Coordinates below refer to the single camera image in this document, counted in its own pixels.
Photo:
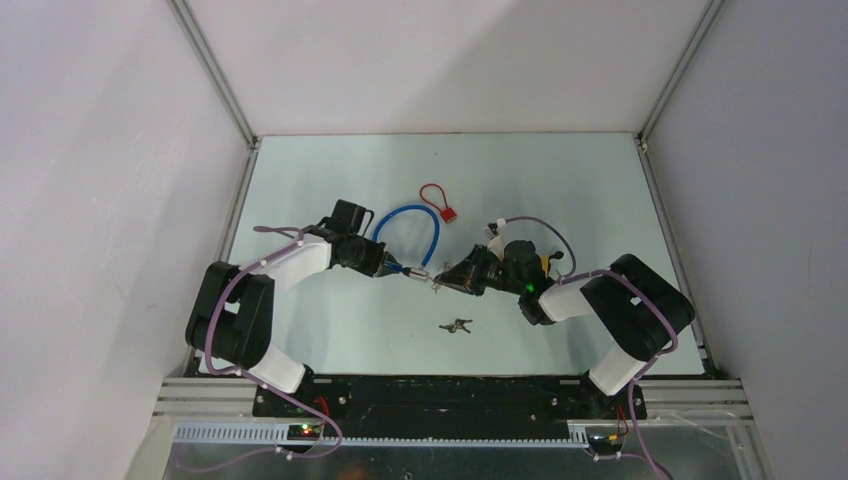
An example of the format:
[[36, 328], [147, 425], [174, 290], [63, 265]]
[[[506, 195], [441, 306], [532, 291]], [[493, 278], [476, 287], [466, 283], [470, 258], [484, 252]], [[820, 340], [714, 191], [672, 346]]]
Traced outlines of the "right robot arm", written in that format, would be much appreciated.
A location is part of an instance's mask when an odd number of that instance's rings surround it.
[[531, 241], [511, 241], [500, 253], [477, 245], [434, 281], [473, 296], [489, 289], [513, 294], [534, 326], [596, 316], [612, 338], [582, 379], [583, 408], [596, 418], [620, 407], [621, 391], [661, 354], [675, 350], [679, 333], [695, 317], [690, 301], [633, 254], [606, 269], [557, 280]]

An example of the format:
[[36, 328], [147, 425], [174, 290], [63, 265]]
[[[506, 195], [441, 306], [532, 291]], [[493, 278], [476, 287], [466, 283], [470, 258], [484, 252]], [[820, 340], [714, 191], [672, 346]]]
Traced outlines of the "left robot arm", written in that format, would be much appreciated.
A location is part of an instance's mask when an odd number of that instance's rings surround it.
[[339, 200], [316, 224], [277, 228], [289, 240], [280, 249], [244, 266], [209, 265], [185, 329], [186, 343], [203, 353], [209, 373], [240, 374], [279, 390], [277, 402], [292, 416], [312, 411], [316, 390], [303, 381], [311, 369], [272, 342], [275, 296], [336, 266], [368, 278], [401, 273], [384, 243], [361, 234], [366, 213]]

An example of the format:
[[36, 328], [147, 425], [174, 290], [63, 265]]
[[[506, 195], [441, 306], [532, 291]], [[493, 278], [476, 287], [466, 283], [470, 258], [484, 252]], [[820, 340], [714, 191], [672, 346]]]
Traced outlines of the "blue cable lock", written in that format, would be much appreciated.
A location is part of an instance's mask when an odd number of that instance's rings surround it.
[[441, 225], [440, 225], [440, 217], [435, 213], [435, 211], [427, 206], [421, 204], [408, 204], [403, 205], [394, 210], [391, 210], [387, 214], [385, 214], [376, 224], [373, 232], [372, 232], [372, 240], [377, 242], [379, 239], [379, 235], [382, 229], [393, 219], [399, 216], [402, 213], [418, 211], [426, 213], [433, 223], [433, 233], [431, 235], [431, 240], [424, 254], [420, 266], [419, 267], [409, 267], [405, 266], [401, 263], [398, 263], [399, 266], [402, 267], [402, 273], [399, 275], [405, 276], [409, 279], [420, 281], [420, 282], [430, 282], [429, 276], [430, 273], [426, 270], [426, 267], [429, 265], [432, 260], [440, 239], [441, 233]]

